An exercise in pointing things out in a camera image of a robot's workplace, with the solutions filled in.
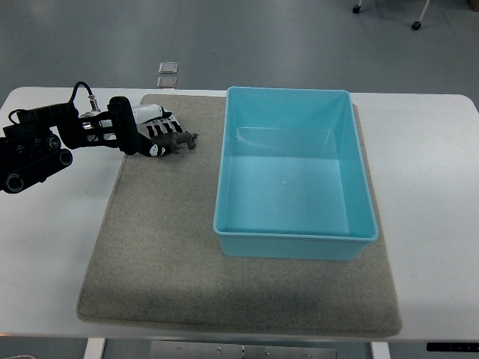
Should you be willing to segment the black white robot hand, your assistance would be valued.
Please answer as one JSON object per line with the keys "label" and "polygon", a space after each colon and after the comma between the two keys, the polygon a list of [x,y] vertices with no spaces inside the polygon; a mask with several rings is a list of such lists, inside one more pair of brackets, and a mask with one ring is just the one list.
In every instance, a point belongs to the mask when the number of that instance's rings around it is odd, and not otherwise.
{"label": "black white robot hand", "polygon": [[177,118],[160,105],[132,106],[124,96],[111,98],[109,116],[103,122],[113,131],[105,135],[107,146],[125,154],[140,153],[146,157],[162,157],[151,138],[162,133],[185,132]]}

